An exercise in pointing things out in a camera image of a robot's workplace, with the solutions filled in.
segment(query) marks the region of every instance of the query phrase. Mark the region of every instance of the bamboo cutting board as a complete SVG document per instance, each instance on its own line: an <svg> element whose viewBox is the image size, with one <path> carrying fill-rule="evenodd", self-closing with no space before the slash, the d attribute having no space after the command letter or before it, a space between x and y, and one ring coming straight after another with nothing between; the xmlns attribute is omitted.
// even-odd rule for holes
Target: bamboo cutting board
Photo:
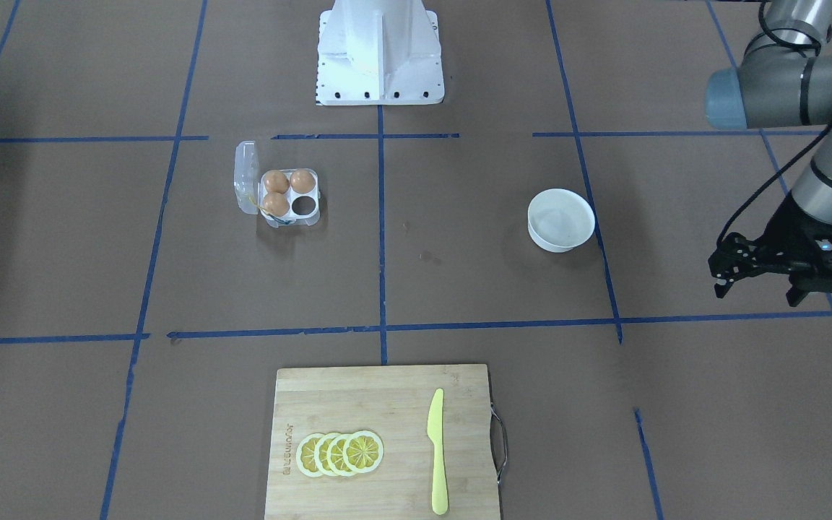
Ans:
<svg viewBox="0 0 832 520"><path fill-rule="evenodd" d="M266 520L439 518L432 512L429 404L445 389L446 519L499 520L486 365L283 368L274 390ZM304 476L296 448L311 433L376 432L383 461L353 477Z"/></svg>

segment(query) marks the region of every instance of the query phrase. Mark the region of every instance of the lemon slice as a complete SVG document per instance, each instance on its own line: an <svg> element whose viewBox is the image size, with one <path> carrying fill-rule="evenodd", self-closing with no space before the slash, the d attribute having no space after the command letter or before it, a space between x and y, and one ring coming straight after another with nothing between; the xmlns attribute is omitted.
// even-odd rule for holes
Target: lemon slice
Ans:
<svg viewBox="0 0 832 520"><path fill-rule="evenodd" d="M297 451L297 463L298 469L300 473L305 474L307 477L323 477L323 472L316 468L316 458L313 456L316 454L314 448L316 447L316 442L323 438L323 434L321 433L312 433L307 435L303 441L300 442L298 445Z"/></svg>
<svg viewBox="0 0 832 520"><path fill-rule="evenodd" d="M329 469L329 454L327 449L329 448L330 442L339 435L341 434L337 432L327 433L323 437L320 437L320 440L316 442L316 446L313 447L313 452L316 454L313 463L316 464L316 469L327 477L336 477L336 472Z"/></svg>
<svg viewBox="0 0 832 520"><path fill-rule="evenodd" d="M349 434L342 460L355 473L370 473L384 458L384 444L373 431L363 429Z"/></svg>
<svg viewBox="0 0 832 520"><path fill-rule="evenodd" d="M351 477L352 475L355 475L355 472L346 465L346 461L342 457L342 452L344 451L344 447L346 446L346 442L349 440L349 437L349 434L338 435L338 437L333 438L333 440L329 442L329 446L326 448L326 461L329 469L336 475L343 477Z"/></svg>

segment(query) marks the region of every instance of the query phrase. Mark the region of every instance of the metal handle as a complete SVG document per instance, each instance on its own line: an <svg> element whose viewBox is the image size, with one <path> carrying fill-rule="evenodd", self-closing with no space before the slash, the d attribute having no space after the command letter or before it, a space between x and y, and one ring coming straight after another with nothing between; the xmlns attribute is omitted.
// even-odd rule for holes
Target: metal handle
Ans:
<svg viewBox="0 0 832 520"><path fill-rule="evenodd" d="M499 464L499 467L496 467L495 458L493 461L493 467L496 469L496 485L501 486L503 484L503 471L506 470L506 464L509 464L509 441L506 437L506 425L503 424L503 419L499 418L499 415L496 414L496 406L492 402L490 402L490 414L499 423L499 429L503 432L503 463ZM490 447L493 447L492 428L490 430Z"/></svg>

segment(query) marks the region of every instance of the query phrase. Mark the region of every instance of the brown egg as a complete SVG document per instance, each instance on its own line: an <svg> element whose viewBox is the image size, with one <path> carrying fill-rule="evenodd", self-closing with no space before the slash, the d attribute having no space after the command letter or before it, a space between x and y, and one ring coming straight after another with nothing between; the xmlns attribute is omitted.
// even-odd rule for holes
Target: brown egg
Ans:
<svg viewBox="0 0 832 520"><path fill-rule="evenodd" d="M272 191L261 199L261 207L275 217L284 217L287 214L287 197Z"/></svg>
<svg viewBox="0 0 832 520"><path fill-rule="evenodd" d="M261 184L269 194L273 191L276 194L283 194L287 191L287 177L280 169L270 169L261 176Z"/></svg>
<svg viewBox="0 0 832 520"><path fill-rule="evenodd" d="M309 169L298 168L291 174L291 188L294 188L298 194L309 194L314 186L316 186L316 180Z"/></svg>

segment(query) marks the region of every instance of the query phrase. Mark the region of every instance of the plastic knife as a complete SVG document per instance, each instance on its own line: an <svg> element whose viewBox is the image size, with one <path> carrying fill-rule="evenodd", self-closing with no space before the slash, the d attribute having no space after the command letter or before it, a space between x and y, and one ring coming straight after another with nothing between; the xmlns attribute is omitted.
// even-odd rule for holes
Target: plastic knife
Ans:
<svg viewBox="0 0 832 520"><path fill-rule="evenodd" d="M442 447L442 401L445 391L436 389L429 405L429 421L426 422L425 434L435 444L435 458L432 464L432 511L445 514L449 511L449 484L445 480L445 450Z"/></svg>

